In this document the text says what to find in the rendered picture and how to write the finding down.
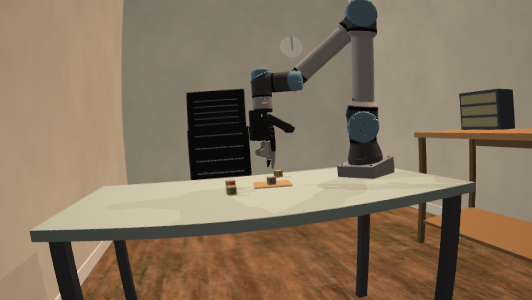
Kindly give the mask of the orange flat mat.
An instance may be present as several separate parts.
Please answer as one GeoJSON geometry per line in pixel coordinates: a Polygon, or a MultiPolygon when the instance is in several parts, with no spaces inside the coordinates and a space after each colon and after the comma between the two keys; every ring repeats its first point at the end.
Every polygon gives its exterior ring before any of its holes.
{"type": "Polygon", "coordinates": [[[254,182],[254,189],[292,186],[289,180],[277,180],[276,185],[268,185],[267,181],[254,182]]]}

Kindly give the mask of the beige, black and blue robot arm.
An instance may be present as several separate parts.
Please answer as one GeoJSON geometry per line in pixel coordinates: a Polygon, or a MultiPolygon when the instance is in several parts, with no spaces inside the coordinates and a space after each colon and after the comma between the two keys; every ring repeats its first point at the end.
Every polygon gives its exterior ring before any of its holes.
{"type": "Polygon", "coordinates": [[[379,122],[374,102],[373,38],[377,35],[378,13],[369,0],[352,0],[345,12],[343,23],[291,71],[252,70],[252,105],[253,109],[272,108],[272,92],[302,90],[303,84],[351,41],[352,101],[346,109],[350,134],[348,163],[369,165],[383,160],[376,137],[379,122]]]}

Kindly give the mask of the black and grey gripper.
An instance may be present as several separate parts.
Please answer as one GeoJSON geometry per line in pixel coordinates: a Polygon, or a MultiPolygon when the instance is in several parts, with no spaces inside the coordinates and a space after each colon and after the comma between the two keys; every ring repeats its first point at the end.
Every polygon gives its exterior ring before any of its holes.
{"type": "Polygon", "coordinates": [[[251,141],[262,141],[261,147],[255,151],[255,154],[257,156],[266,157],[267,167],[269,167],[271,162],[271,167],[273,169],[275,165],[276,142],[273,127],[274,124],[266,120],[268,112],[272,112],[272,108],[249,111],[249,137],[251,141]],[[261,114],[264,117],[261,117],[261,114]]]}

